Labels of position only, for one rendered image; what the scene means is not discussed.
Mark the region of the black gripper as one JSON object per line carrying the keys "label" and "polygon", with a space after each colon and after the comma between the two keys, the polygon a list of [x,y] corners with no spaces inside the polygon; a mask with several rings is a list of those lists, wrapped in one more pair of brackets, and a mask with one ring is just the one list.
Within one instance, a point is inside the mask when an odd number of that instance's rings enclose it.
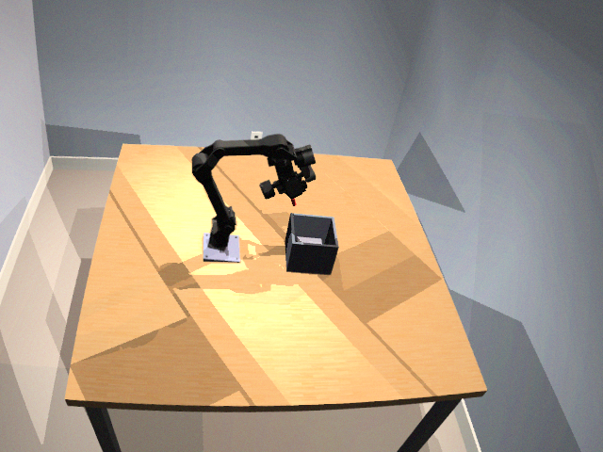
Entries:
{"label": "black gripper", "polygon": [[294,169],[293,169],[290,173],[288,173],[286,175],[281,175],[276,172],[278,180],[273,181],[273,184],[270,182],[269,179],[267,179],[264,182],[261,182],[259,184],[259,187],[263,193],[264,198],[267,200],[267,199],[274,197],[276,195],[274,188],[277,188],[279,194],[285,193],[288,196],[286,190],[282,187],[281,182],[283,181],[284,178],[288,179],[288,178],[292,177],[293,174],[296,174],[299,177],[299,179],[301,179],[301,180],[302,180],[302,177],[304,177],[305,182],[307,182],[307,183],[316,180],[317,176],[311,165],[304,166],[299,169],[301,171],[300,173],[297,173],[297,171],[296,170],[294,171]]}

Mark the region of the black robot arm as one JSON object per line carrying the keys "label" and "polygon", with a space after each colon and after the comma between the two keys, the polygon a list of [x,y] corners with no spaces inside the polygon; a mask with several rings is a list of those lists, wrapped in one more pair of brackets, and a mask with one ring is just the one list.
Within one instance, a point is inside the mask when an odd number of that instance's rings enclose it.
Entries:
{"label": "black robot arm", "polygon": [[[216,216],[211,218],[208,248],[225,251],[231,233],[236,230],[236,212],[227,206],[218,190],[212,170],[224,156],[263,155],[267,157],[268,166],[274,166],[276,172],[286,175],[293,170],[292,161],[298,168],[316,164],[311,145],[294,149],[291,142],[282,134],[267,135],[252,140],[216,140],[203,148],[191,158],[192,174],[204,190],[214,208]],[[290,199],[294,199],[306,191],[307,183],[296,174],[281,182]]]}

